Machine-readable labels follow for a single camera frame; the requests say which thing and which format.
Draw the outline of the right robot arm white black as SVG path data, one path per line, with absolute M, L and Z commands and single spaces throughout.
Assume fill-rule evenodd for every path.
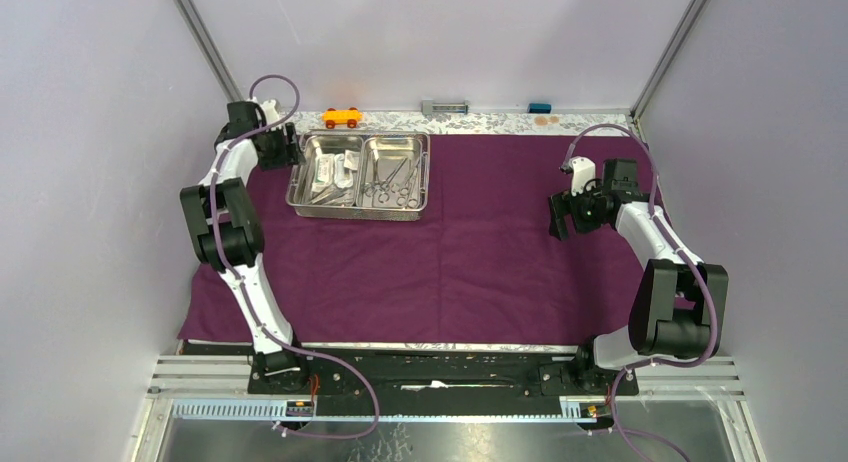
M 572 384 L 597 394 L 628 371 L 656 363 L 699 365 L 719 348 L 729 276 L 707 264 L 675 233 L 656 192 L 638 183 L 632 159 L 608 159 L 601 169 L 582 156 L 563 167 L 569 189 L 549 199 L 550 233 L 587 234 L 611 227 L 643 268 L 627 324 L 594 336 L 566 365 Z

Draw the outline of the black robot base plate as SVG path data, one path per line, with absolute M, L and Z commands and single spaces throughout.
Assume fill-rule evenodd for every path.
M 484 416 L 542 418 L 562 414 L 562 400 L 604 404 L 610 395 L 636 396 L 626 375 L 612 387 L 586 392 L 566 365 L 576 353 L 436 351 L 424 349 L 311 349 L 301 386 L 257 382 L 251 395 L 303 396 L 323 417 Z

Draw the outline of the perforated steel instrument tray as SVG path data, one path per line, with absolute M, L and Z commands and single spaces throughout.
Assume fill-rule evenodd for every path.
M 286 202 L 297 215 L 310 218 L 413 222 L 421 218 L 428 204 L 431 140 L 425 132 L 315 130 L 301 137 L 304 161 L 292 170 Z M 313 192 L 314 158 L 319 153 L 360 153 L 359 170 L 352 188 L 327 188 Z M 372 173 L 376 158 L 407 157 L 410 161 L 391 184 L 391 198 L 386 204 L 372 203 L 363 189 Z M 395 205 L 397 190 L 410 171 L 411 164 L 421 158 L 417 209 L 399 209 Z

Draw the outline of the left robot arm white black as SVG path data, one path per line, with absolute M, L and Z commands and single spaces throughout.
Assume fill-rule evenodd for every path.
M 296 393 L 309 383 L 311 369 L 270 287 L 265 236 L 247 183 L 256 168 L 296 165 L 302 156 L 276 100 L 232 102 L 227 113 L 211 167 L 181 190 L 180 202 L 196 257 L 230 288 L 248 324 L 253 379 Z

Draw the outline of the purple cloth wrap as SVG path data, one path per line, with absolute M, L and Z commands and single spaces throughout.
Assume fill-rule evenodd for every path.
M 419 220 L 298 216 L 286 169 L 253 173 L 267 276 L 304 343 L 574 345 L 623 327 L 643 270 L 610 228 L 549 233 L 568 149 L 602 162 L 644 152 L 624 137 L 435 135 Z

